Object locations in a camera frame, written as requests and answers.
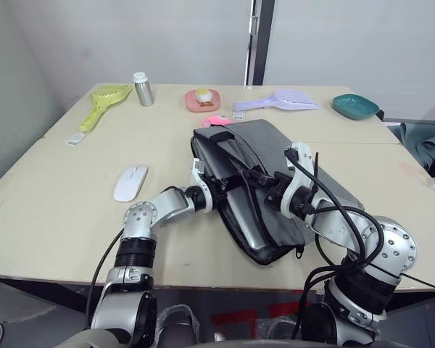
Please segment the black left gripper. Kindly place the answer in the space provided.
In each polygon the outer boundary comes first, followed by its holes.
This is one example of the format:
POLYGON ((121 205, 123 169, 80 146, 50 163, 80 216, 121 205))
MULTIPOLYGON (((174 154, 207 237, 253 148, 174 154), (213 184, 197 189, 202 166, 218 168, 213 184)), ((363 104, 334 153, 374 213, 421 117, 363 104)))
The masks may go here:
POLYGON ((222 191, 227 191, 230 183, 229 178, 220 178, 218 180, 214 175, 206 175, 204 182, 207 184, 213 199, 221 199, 222 191))

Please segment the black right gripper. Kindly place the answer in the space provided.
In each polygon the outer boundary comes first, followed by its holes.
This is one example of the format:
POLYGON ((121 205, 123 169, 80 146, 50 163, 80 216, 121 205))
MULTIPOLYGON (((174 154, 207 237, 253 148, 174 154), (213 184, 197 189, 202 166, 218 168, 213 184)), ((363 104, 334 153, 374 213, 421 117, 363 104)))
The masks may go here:
POLYGON ((265 187, 264 203, 273 210, 281 209, 281 201, 289 186, 289 176, 281 172, 274 172, 274 176, 268 175, 259 165, 249 167, 242 161, 230 157, 230 163, 234 167, 232 178, 241 178, 247 186, 265 187))

